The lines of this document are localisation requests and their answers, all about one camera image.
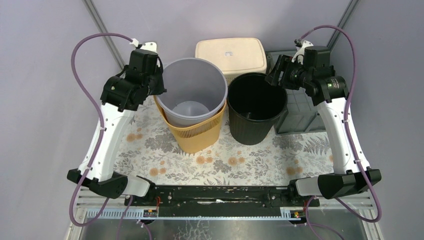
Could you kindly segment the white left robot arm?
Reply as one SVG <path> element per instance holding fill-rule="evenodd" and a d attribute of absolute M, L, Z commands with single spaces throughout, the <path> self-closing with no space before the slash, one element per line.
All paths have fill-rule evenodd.
<path fill-rule="evenodd" d="M 99 119 L 86 159 L 66 178 L 87 187 L 93 193 L 110 199 L 133 195 L 144 206 L 152 204 L 153 183 L 143 177 L 127 176 L 114 170 L 119 145 L 130 120 L 148 96 L 166 92 L 164 68 L 156 50 L 135 49 L 130 54 L 125 77 L 110 77 L 100 97 L 102 118 Z"/>

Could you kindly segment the cream perforated plastic basket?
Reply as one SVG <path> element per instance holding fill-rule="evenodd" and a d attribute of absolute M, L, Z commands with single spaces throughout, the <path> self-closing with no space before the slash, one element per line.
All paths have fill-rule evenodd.
<path fill-rule="evenodd" d="M 202 40 L 196 44 L 194 57 L 218 67 L 228 84 L 242 74 L 264 74 L 268 66 L 263 45 L 254 37 Z"/>

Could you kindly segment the yellow bin with black liner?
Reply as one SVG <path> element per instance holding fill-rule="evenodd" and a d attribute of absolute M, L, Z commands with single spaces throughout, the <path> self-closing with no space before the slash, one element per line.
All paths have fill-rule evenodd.
<path fill-rule="evenodd" d="M 218 113 L 207 120 L 192 126 L 177 127 L 170 124 L 168 121 L 164 109 L 158 102 L 158 98 L 155 96 L 153 99 L 164 122 L 168 126 L 168 129 L 176 139 L 176 142 L 182 151 L 185 153 L 197 153 L 213 145 L 218 140 L 222 127 L 224 112 L 227 107 L 226 103 L 218 111 Z"/>

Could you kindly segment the grey round plastic bin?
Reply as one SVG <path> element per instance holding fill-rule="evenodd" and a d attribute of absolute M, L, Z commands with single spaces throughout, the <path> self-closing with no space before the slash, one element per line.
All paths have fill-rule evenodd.
<path fill-rule="evenodd" d="M 176 60 L 164 68 L 162 76 L 167 92 L 156 99 L 172 126 L 189 127 L 211 118 L 227 98 L 226 78 L 207 60 Z"/>

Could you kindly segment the grey plastic storage bin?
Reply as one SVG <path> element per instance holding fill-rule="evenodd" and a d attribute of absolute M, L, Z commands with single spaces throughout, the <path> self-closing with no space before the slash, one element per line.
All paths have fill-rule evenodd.
<path fill-rule="evenodd" d="M 276 135 L 324 132 L 324 122 L 303 88 L 287 89 L 287 106 L 274 124 Z"/>

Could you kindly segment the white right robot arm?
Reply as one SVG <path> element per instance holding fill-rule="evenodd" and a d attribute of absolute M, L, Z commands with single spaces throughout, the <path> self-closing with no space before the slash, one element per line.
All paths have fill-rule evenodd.
<path fill-rule="evenodd" d="M 307 196 L 326 199 L 361 194 L 381 179 L 366 159 L 346 105 L 349 90 L 345 79 L 330 64 L 325 46 L 307 46 L 294 56 L 279 55 L 265 80 L 287 90 L 304 89 L 324 123 L 334 157 L 333 173 L 292 180 L 287 201 L 301 205 Z"/>

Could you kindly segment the black round plastic bin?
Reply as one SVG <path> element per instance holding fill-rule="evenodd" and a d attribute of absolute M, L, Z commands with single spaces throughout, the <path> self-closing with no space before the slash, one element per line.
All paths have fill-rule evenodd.
<path fill-rule="evenodd" d="M 270 85 L 265 77 L 264 73 L 245 73 L 228 86 L 229 130 L 240 144 L 262 142 L 287 107 L 287 91 Z"/>

